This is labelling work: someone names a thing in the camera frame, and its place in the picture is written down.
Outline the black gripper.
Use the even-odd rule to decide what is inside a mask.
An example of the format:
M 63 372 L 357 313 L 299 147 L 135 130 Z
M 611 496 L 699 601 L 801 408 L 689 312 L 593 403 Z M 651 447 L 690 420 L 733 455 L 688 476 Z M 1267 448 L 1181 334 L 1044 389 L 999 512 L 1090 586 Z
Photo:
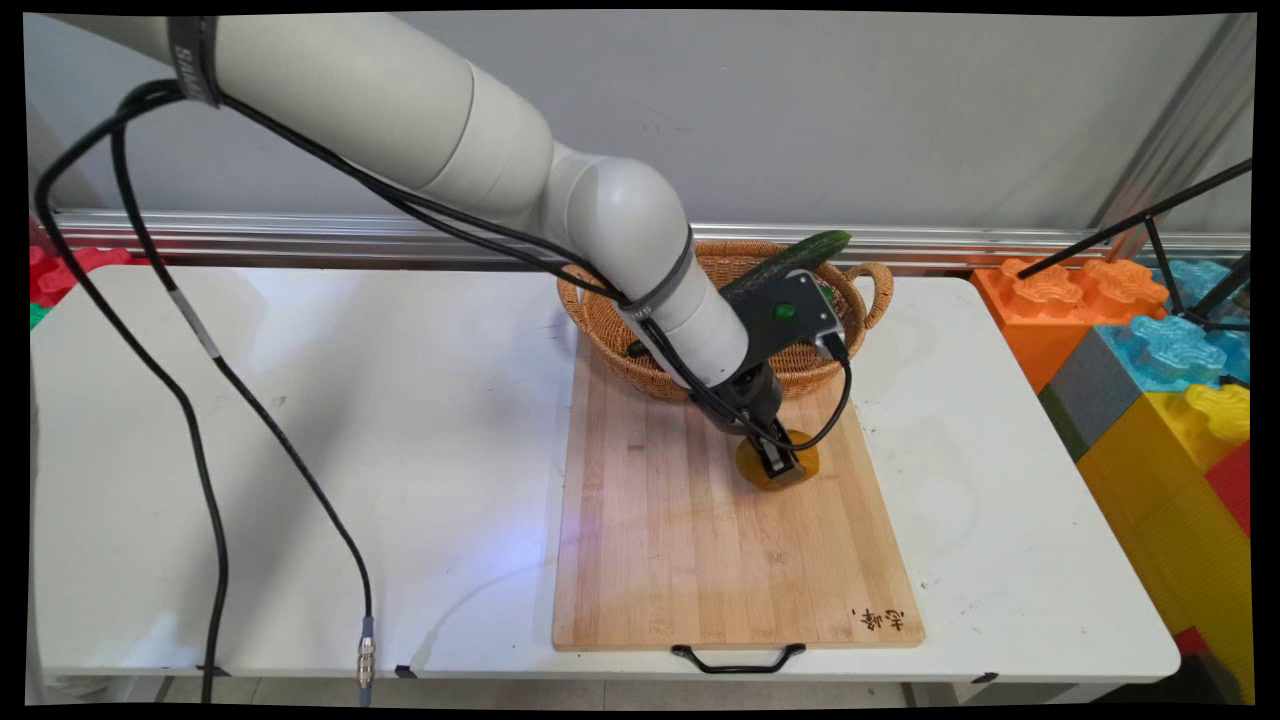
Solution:
M 768 487 L 783 489 L 806 478 L 806 468 L 799 451 L 782 448 L 773 439 L 787 441 L 786 429 L 778 421 L 785 397 L 777 375 L 769 363 L 745 366 L 735 377 L 716 387 L 716 397 L 745 416 L 755 432 L 728 414 L 717 411 L 716 427 L 731 436 L 750 436 L 762 471 L 768 473 Z

